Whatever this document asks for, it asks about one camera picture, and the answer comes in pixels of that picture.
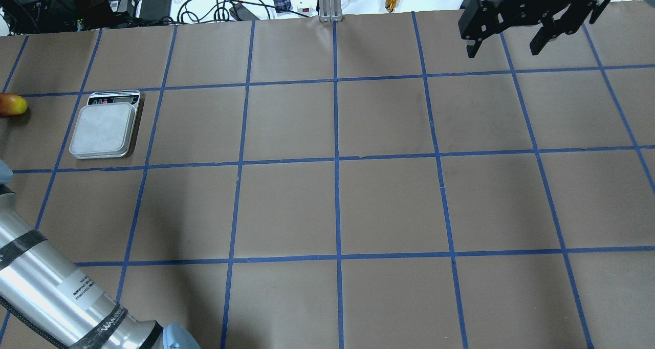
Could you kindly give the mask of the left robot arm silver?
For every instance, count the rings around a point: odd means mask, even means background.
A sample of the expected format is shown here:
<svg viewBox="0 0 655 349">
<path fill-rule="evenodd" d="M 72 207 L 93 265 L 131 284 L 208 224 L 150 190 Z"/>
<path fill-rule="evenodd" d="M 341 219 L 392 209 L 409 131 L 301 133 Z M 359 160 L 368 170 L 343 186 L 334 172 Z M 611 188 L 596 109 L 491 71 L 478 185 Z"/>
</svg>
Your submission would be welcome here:
<svg viewBox="0 0 655 349">
<path fill-rule="evenodd" d="M 57 348 L 198 348 L 177 323 L 140 321 L 16 212 L 2 163 L 2 306 Z"/>
</svg>

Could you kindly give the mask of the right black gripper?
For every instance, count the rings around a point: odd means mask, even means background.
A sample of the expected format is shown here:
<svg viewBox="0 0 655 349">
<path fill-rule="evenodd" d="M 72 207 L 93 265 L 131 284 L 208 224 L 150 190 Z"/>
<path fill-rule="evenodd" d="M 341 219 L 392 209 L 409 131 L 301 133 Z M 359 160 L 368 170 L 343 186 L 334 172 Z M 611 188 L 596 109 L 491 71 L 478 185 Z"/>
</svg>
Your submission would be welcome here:
<svg viewBox="0 0 655 349">
<path fill-rule="evenodd" d="M 463 0 L 458 29 L 467 56 L 474 58 L 484 39 L 496 33 L 498 15 L 503 30 L 542 25 L 529 44 L 536 56 L 552 39 L 575 34 L 596 5 L 597 0 Z"/>
</svg>

